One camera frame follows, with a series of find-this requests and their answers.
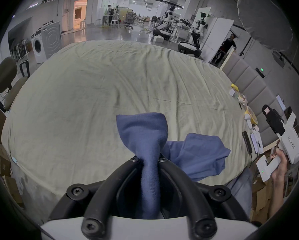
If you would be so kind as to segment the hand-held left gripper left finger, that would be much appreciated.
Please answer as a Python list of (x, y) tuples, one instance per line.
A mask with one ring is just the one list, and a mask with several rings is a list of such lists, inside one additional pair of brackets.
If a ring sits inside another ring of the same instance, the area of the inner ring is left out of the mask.
[(142, 167), (143, 161), (134, 156), (104, 181), (69, 186), (49, 215), (49, 221), (83, 217), (83, 235), (88, 239), (104, 239), (110, 216), (140, 215)]

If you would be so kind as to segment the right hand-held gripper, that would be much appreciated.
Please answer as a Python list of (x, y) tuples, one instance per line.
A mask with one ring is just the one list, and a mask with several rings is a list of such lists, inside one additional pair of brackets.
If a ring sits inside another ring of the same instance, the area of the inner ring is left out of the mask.
[[(297, 163), (299, 161), (299, 137), (294, 129), (294, 122), (296, 120), (294, 112), (291, 112), (287, 122), (285, 123), (278, 112), (268, 105), (264, 105), (262, 107), (262, 113), (264, 114), (270, 128), (279, 138), (278, 148), (283, 150), (291, 164)], [(259, 158), (256, 166), (263, 182), (269, 180), (272, 172), (278, 167), (279, 163), (279, 157), (274, 158), (270, 162), (267, 161), (265, 155)]]

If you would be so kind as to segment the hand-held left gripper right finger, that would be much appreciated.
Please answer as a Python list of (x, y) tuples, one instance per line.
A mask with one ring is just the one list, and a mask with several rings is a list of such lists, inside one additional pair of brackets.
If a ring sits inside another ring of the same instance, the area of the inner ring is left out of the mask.
[(248, 222), (248, 216), (227, 186), (194, 182), (167, 158), (159, 157), (160, 212), (165, 219), (186, 216), (191, 239), (216, 235), (216, 216)]

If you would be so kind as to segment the person's right hand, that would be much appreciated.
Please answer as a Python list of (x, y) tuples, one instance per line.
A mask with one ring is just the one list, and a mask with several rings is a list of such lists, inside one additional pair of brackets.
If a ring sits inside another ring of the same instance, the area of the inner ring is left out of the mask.
[(283, 152), (283, 150), (275, 147), (272, 154), (270, 155), (270, 159), (273, 160), (274, 158), (279, 157), (280, 163), (278, 167), (272, 172), (271, 177), (273, 183), (275, 185), (284, 183), (284, 177), (287, 172), (287, 158)]

